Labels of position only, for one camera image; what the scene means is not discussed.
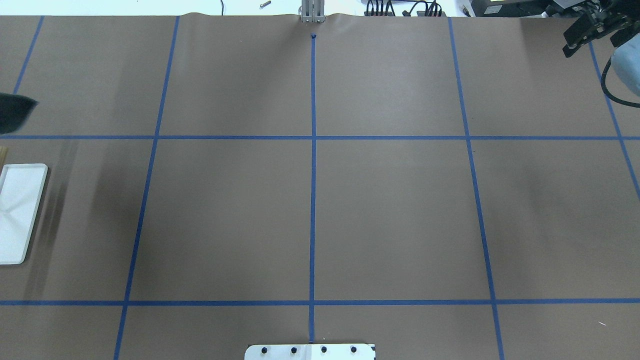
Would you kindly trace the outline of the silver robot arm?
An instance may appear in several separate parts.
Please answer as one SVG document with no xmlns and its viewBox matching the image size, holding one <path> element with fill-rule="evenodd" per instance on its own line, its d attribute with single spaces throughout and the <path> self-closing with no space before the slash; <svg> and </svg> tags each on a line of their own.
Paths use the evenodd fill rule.
<svg viewBox="0 0 640 360">
<path fill-rule="evenodd" d="M 608 88 L 613 70 L 636 97 L 640 95 L 640 2 L 638 0 L 551 0 L 544 10 L 549 18 L 576 18 L 563 32 L 562 52 L 567 59 L 594 40 L 608 37 L 614 52 L 601 71 L 599 84 L 612 102 L 638 109 L 638 102 L 615 96 Z"/>
</svg>

